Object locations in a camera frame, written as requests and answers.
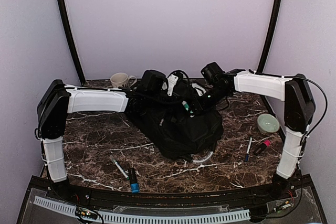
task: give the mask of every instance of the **white wall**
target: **white wall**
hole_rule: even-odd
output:
[[[212,61],[256,68],[273,0],[67,0],[87,79],[146,69],[191,77]]]
[[[79,84],[57,0],[0,0],[0,216],[16,223],[39,175],[36,107],[54,79]]]
[[[282,0],[279,20],[267,61],[267,73],[304,73],[319,83],[329,98],[329,111],[308,140],[302,161],[310,173],[330,223],[336,219],[336,1]],[[324,109],[323,96],[316,88],[315,122]],[[276,114],[283,117],[283,106],[271,100]]]

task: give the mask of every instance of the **brown marble surface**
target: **brown marble surface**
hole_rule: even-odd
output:
[[[86,86],[110,87],[110,81],[88,81]],[[278,134],[265,137],[257,129],[257,117],[267,113],[266,108],[258,95],[249,93],[237,93],[229,101],[230,107],[220,111],[223,137],[215,154],[202,165],[163,157],[123,113],[69,115],[64,155],[70,182],[130,191],[129,182],[109,159],[112,152],[124,169],[135,168],[143,193],[200,193],[270,183],[281,157],[282,141]],[[245,163],[249,136],[254,141]],[[265,139],[270,139],[271,146],[259,157],[254,156],[254,148]]]

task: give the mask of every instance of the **black and pink object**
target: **black and pink object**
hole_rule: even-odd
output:
[[[254,155],[258,156],[261,152],[263,152],[269,145],[271,145],[270,140],[265,140],[262,144],[259,144],[258,147],[253,152]]]

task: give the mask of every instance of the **black fabric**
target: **black fabric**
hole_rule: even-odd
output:
[[[173,160],[190,161],[190,154],[213,146],[223,134],[222,117],[215,109],[192,118],[181,104],[150,106],[142,114],[125,113],[165,157]]]

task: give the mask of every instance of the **light green bowl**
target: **light green bowl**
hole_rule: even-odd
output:
[[[263,135],[269,135],[280,129],[279,121],[270,114],[261,114],[258,117],[258,129]]]

